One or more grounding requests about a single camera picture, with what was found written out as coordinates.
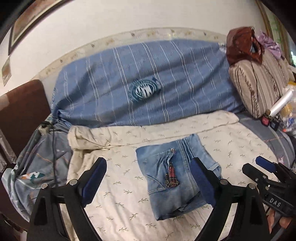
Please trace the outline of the right hand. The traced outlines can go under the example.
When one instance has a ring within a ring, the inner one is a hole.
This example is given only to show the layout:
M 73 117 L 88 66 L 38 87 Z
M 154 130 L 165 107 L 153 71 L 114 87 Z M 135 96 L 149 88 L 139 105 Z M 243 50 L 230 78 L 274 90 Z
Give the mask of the right hand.
M 275 211 L 273 209 L 270 209 L 267 213 L 267 221 L 268 221 L 268 227 L 269 227 L 269 233 L 271 233 L 272 228 L 275 223 Z M 290 217 L 282 217 L 280 219 L 280 226 L 284 229 L 287 229 L 288 225 L 292 221 L 292 218 Z

